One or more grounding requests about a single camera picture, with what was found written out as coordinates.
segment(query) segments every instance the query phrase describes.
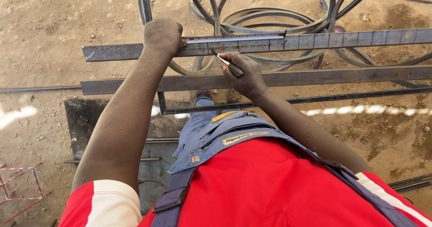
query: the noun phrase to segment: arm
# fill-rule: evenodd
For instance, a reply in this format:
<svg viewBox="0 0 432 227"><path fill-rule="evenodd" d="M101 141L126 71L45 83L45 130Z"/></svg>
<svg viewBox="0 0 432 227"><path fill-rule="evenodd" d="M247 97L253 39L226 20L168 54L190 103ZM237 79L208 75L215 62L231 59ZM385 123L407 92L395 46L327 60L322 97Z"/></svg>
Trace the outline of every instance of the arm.
<svg viewBox="0 0 432 227"><path fill-rule="evenodd" d="M371 172L369 165L347 145L269 89L255 61L236 52L223 53L220 57L231 60L243 70L245 74L237 78L226 65L222 66L224 75L237 92L260 107L281 131L306 148L313 149L321 158L334 160L354 174L362 171Z"/></svg>
<svg viewBox="0 0 432 227"><path fill-rule="evenodd" d="M94 180L116 180L138 193L139 159L149 129L159 82L185 42L183 28L170 19L144 27L144 49L102 112L73 179L72 191Z"/></svg>

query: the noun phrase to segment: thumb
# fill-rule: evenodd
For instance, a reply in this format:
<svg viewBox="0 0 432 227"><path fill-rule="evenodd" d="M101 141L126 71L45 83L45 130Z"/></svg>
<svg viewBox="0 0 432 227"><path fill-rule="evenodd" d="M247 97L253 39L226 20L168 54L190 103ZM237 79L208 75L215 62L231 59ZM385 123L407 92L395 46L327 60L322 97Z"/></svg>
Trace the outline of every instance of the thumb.
<svg viewBox="0 0 432 227"><path fill-rule="evenodd" d="M229 82L234 82L237 77L232 74L231 70L228 68L227 65L222 65L222 71L223 71L223 75L225 76L225 78L229 81Z"/></svg>

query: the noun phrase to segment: dirt ground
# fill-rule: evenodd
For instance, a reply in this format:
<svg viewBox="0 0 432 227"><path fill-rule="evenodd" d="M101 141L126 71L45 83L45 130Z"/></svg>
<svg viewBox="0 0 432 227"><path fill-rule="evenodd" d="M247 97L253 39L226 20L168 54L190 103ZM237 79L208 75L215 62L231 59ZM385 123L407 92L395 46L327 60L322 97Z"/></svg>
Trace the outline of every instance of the dirt ground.
<svg viewBox="0 0 432 227"><path fill-rule="evenodd" d="M170 17L184 27L184 36L211 35L212 27L199 20L189 8L189 0L152 0L154 18ZM205 8L209 1L202 0ZM276 6L292 9L319 19L324 8L319 0L229 0L224 16L250 6ZM348 31L429 27L430 4L406 0L363 0L337 22ZM126 77L135 61L86 63L83 45L137 43L142 41L143 25L137 0L0 0L0 87L42 87L79 85L90 79ZM380 65L394 64L432 51L430 45L409 45L361 48ZM299 52L275 53L276 56L297 56ZM322 69L353 68L337 54L325 53ZM176 59L189 67L193 58ZM298 64L292 70L312 69L315 61ZM175 75L168 69L166 75ZM330 95L343 92L374 91L401 88L390 82L296 86L275 88L285 98ZM35 116L19 119L0 130L0 165L33 166L44 192L52 191L16 218L23 226L46 226L59 219L70 194L75 166L62 164L73 159L63 100L78 98L109 98L83 96L79 90L21 92L0 94L4 111L26 105L38 109ZM167 99L187 100L186 92L167 93ZM431 108L432 95L407 95L297 105L301 110L340 108L358 104L378 104L396 108ZM386 182L396 182L432 173L432 127L427 114L332 114L315 115L332 134L347 143L368 161L375 173ZM2 173L8 179L17 172ZM8 184L17 196L34 193L31 177ZM404 193L429 216L432 215L431 187ZM0 223L17 213L24 203L7 202L0 206Z"/></svg>

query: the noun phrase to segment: pebble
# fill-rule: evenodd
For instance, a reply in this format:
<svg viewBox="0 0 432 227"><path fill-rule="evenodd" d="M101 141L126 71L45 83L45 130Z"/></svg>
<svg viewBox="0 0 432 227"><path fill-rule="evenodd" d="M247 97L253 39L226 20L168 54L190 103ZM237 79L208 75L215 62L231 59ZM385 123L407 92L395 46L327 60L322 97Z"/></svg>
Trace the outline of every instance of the pebble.
<svg viewBox="0 0 432 227"><path fill-rule="evenodd" d="M114 15L112 13L107 13L107 18L110 21L114 21Z"/></svg>

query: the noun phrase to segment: sleeve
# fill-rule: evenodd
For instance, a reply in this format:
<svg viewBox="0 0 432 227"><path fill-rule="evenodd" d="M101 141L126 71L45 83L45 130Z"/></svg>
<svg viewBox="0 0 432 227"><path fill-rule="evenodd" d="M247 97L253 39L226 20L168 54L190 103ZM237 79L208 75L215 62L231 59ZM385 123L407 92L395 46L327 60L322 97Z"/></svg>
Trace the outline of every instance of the sleeve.
<svg viewBox="0 0 432 227"><path fill-rule="evenodd" d="M356 176L360 184L366 187L373 194L388 202L399 212L411 219L419 227L432 227L432 219L414 207L399 193L395 192L380 177L371 172L360 172Z"/></svg>
<svg viewBox="0 0 432 227"><path fill-rule="evenodd" d="M59 227L136 227L142 220L138 194L113 180L88 182L69 197Z"/></svg>

